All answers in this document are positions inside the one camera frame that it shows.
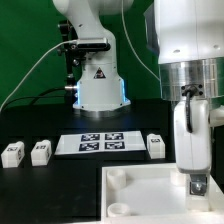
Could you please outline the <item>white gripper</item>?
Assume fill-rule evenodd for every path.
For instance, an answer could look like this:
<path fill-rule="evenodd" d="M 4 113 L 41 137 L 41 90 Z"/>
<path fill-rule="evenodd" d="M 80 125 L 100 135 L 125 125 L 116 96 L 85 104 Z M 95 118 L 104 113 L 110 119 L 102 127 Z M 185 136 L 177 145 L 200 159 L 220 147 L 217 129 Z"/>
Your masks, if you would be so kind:
<path fill-rule="evenodd" d="M 224 125 L 224 105 L 210 109 L 207 100 L 190 102 L 192 132 L 187 130 L 186 102 L 174 109 L 174 145 L 177 168 L 190 176 L 190 194 L 204 196 L 207 176 L 211 169 L 211 131 Z"/>

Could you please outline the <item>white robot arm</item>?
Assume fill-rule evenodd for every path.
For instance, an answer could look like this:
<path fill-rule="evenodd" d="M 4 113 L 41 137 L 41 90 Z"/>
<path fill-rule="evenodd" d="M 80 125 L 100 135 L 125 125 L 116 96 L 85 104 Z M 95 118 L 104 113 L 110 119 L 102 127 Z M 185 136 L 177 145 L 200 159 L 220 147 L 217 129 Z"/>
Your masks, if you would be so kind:
<path fill-rule="evenodd" d="M 134 0 L 53 0 L 76 31 L 68 40 L 82 66 L 76 109 L 115 112 L 129 104 L 117 72 L 116 39 L 99 17 L 128 10 Z M 211 170 L 211 129 L 224 125 L 224 0 L 154 0 L 146 18 L 158 53 L 164 100 L 174 107 L 177 168 L 192 195 L 204 196 Z"/>

